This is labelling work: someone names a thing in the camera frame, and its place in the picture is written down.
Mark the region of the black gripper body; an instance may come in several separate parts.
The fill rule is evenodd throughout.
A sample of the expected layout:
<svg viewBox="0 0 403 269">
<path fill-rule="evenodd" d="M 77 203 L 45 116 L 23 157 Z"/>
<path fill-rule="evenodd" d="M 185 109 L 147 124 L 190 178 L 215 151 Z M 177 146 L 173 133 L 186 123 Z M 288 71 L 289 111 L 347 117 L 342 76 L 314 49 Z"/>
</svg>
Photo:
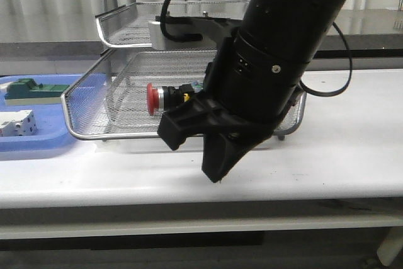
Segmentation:
<svg viewBox="0 0 403 269">
<path fill-rule="evenodd" d="M 217 39 L 203 90 L 162 115 L 173 150 L 202 134 L 206 149 L 250 150 L 270 137 L 315 53 L 312 30 L 236 28 Z"/>
</svg>

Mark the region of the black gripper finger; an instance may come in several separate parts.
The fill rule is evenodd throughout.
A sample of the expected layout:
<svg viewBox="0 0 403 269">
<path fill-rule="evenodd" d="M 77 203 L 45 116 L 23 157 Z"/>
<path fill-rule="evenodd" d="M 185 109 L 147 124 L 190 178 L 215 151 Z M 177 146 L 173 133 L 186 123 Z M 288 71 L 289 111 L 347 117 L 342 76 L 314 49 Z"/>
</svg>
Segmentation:
<svg viewBox="0 0 403 269">
<path fill-rule="evenodd" d="M 268 138 L 267 127 L 202 127 L 200 133 L 203 134 L 201 169 L 214 183 Z"/>
</svg>

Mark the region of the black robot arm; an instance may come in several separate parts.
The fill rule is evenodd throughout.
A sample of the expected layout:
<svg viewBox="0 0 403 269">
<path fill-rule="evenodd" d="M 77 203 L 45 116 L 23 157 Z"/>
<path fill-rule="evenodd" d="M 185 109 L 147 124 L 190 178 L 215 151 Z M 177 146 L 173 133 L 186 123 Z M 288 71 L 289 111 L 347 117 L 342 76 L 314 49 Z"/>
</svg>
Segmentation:
<svg viewBox="0 0 403 269">
<path fill-rule="evenodd" d="M 287 115 L 299 82 L 346 0 L 250 0 L 240 23 L 195 18 L 174 42 L 210 36 L 217 54 L 203 89 L 162 115 L 157 133 L 176 150 L 203 136 L 202 171 L 220 181 L 251 149 L 269 139 Z"/>
</svg>

